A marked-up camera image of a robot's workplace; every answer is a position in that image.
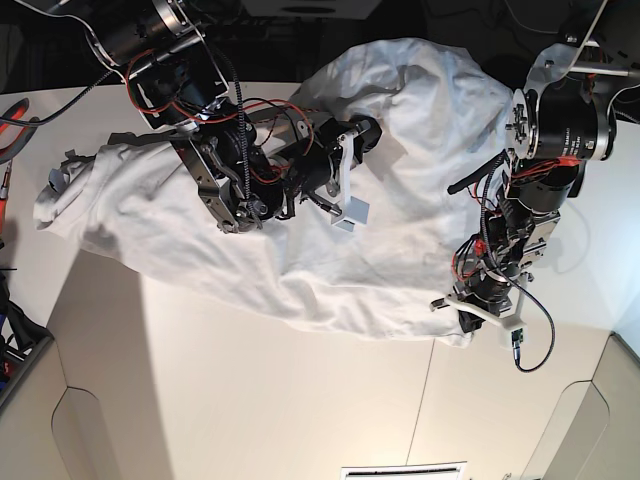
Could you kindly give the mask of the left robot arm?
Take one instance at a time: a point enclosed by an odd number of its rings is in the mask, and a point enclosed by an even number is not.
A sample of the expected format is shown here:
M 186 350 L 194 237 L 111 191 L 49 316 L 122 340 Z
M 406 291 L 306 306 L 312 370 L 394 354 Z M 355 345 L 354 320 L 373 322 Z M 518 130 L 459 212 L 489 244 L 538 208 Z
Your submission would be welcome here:
M 453 291 L 432 309 L 456 310 L 466 334 L 491 323 L 508 342 L 522 342 L 522 304 L 509 294 L 527 297 L 528 270 L 543 256 L 561 205 L 578 196 L 587 165 L 611 155 L 616 98 L 638 86 L 638 2 L 577 2 L 513 94 L 506 147 L 447 189 L 472 190 L 480 228 L 454 252 Z

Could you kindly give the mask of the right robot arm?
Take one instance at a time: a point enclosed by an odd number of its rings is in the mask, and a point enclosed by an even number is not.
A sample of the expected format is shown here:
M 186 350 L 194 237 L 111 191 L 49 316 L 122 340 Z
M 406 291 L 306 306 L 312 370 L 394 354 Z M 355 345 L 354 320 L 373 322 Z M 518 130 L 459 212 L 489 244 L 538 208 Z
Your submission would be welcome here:
M 339 120 L 283 99 L 244 97 L 229 60 L 205 38 L 182 1 L 31 1 L 39 14 L 70 18 L 132 106 L 166 141 L 227 234 L 291 219 L 310 201 L 352 231 L 368 204 L 350 176 L 382 131 L 368 116 Z

